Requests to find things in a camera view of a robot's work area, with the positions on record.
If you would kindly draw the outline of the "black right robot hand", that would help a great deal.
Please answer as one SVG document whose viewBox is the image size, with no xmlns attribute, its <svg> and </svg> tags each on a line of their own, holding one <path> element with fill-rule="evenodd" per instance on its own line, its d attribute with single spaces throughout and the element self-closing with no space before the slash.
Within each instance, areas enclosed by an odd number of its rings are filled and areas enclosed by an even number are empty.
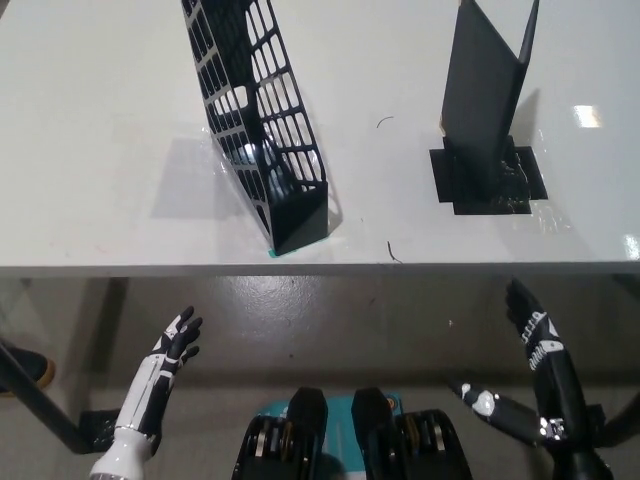
<svg viewBox="0 0 640 480">
<path fill-rule="evenodd" d="M 583 390 L 549 312 L 517 279 L 507 285 L 505 302 L 533 374 L 537 408 L 470 382 L 452 380 L 449 387 L 480 420 L 527 445 L 588 447 L 591 427 Z"/>
</svg>

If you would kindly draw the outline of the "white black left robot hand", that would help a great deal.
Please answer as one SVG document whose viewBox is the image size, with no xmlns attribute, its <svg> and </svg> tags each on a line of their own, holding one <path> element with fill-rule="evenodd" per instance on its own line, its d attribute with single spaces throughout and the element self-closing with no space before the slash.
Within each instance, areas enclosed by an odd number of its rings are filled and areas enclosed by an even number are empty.
<svg viewBox="0 0 640 480">
<path fill-rule="evenodd" d="M 143 358 L 120 409 L 116 429 L 133 430 L 158 442 L 177 373 L 199 353 L 194 342 L 200 336 L 203 319 L 193 315 L 193 306 L 178 314 Z"/>
</svg>

